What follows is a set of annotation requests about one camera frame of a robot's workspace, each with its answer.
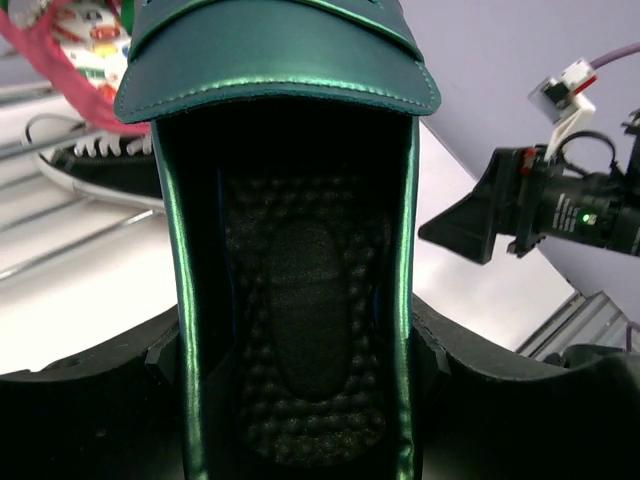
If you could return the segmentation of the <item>pink printed sandal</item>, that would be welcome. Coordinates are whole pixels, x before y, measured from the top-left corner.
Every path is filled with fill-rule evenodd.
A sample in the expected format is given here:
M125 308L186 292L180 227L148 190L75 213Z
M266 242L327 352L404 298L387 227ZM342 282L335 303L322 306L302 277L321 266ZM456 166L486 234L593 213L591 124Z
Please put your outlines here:
M136 1L3 1L1 35L91 125L145 135L125 125L114 102L127 68Z

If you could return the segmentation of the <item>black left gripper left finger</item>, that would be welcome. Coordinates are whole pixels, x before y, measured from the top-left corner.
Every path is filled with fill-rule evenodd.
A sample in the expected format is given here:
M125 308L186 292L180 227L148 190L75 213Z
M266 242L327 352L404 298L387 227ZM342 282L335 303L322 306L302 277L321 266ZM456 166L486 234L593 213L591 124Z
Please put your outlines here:
M4 479L181 479L178 325L155 319L1 378Z

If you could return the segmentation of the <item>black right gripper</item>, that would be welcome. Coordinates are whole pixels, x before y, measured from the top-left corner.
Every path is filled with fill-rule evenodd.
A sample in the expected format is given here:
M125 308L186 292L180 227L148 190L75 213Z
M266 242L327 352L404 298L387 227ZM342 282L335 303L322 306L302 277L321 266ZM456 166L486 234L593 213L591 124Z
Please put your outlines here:
M621 169L614 143L594 130L581 130L560 142L546 161L545 145L498 148L473 190L421 225L418 237L471 262L492 259L496 237L509 230L507 251L521 258L547 237L624 255L639 255L639 112L623 123L634 138L629 162ZM569 162L569 143L593 139L611 149L609 170L589 172Z

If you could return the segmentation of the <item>cream chrome shoe rack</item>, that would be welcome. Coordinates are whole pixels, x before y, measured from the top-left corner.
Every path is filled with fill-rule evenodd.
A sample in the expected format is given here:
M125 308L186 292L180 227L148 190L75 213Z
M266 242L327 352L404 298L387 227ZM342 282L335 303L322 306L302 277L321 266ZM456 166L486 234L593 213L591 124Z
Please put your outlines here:
M90 138L45 82L1 90L1 282L10 284L159 215L67 191L39 170L42 154Z

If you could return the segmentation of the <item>green loafer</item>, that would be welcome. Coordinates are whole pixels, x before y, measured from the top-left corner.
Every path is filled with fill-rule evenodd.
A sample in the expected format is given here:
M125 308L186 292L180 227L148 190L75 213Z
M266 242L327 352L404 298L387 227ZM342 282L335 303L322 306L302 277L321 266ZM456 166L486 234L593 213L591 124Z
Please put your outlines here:
M420 120L396 1L144 1L115 101L150 125L189 479L417 479Z

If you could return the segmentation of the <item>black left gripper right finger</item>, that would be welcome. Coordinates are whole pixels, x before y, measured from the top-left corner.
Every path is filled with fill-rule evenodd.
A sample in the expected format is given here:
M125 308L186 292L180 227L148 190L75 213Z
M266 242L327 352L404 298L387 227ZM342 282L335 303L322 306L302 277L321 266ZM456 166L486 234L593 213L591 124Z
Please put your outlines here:
M638 478L638 356L563 368L413 309L424 478Z

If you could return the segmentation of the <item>black canvas sneaker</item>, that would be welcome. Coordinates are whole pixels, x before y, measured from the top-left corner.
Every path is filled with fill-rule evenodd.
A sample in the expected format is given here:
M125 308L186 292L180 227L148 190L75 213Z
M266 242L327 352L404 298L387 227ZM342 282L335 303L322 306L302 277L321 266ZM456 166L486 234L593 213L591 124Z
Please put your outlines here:
M163 212L152 139L100 132L32 155L40 172L82 197Z

